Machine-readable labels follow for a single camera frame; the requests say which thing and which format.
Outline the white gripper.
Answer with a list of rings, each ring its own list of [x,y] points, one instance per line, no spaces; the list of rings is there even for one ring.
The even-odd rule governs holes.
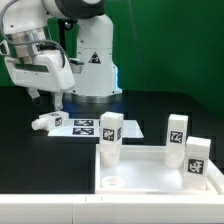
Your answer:
[[[4,60],[13,83],[17,86],[29,87],[27,92],[34,104],[41,103],[38,90],[67,92],[75,85],[69,62],[65,60],[65,65],[62,65],[62,57],[59,51],[44,51],[34,57],[33,64],[46,67],[46,71],[31,71],[28,67],[19,69],[16,67],[19,61],[9,56],[6,56]],[[52,103],[55,111],[63,109],[62,101],[62,93],[52,93]]]

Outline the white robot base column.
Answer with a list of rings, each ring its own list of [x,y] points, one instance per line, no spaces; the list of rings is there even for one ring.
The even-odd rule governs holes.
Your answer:
[[[66,98],[106,103],[122,93],[112,47],[113,23],[106,14],[78,21],[76,57],[71,63],[75,86],[66,93]]]

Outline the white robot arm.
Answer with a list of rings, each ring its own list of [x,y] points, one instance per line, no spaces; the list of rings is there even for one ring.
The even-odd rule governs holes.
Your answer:
[[[104,11],[105,0],[0,0],[0,54],[12,82],[32,99],[53,95],[56,110],[75,85],[70,59],[48,31],[50,18],[89,19]]]

